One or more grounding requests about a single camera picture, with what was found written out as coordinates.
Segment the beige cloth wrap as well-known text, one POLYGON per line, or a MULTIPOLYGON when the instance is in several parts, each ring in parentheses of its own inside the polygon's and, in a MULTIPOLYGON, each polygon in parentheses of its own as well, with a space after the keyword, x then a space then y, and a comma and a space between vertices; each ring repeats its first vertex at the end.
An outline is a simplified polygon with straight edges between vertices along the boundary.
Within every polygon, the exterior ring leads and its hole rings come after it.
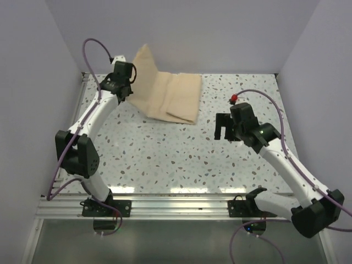
POLYGON ((137 77, 128 102, 148 118, 195 125, 199 114, 202 77, 158 70, 147 44, 137 52, 133 64, 137 77))

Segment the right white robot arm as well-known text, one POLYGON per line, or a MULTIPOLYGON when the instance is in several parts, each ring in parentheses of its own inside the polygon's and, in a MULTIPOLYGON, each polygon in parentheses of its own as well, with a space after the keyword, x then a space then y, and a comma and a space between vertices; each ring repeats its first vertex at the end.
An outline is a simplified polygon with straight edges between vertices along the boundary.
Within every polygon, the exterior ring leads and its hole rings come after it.
POLYGON ((241 141, 266 160, 293 191, 290 198, 275 198, 261 187, 246 195, 245 209, 249 215, 268 212, 290 221, 304 237, 312 238, 338 220, 345 197, 331 190, 314 177, 282 141, 278 130, 270 123, 260 124, 253 112, 218 113, 215 121, 215 140, 221 129, 228 141, 241 141))

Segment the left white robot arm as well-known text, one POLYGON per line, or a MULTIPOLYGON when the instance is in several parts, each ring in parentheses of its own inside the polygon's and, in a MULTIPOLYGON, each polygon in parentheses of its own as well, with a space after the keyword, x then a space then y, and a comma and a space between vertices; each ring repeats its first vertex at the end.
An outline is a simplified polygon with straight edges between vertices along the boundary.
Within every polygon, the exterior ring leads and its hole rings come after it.
POLYGON ((97 200, 95 210, 102 216, 114 211, 114 202, 98 172, 100 157, 94 141, 108 116, 133 94, 131 83, 136 78, 135 66, 124 56, 113 58, 111 64, 113 71, 99 83, 100 90, 86 111, 68 130, 55 135, 59 167, 83 184, 91 199, 97 200))

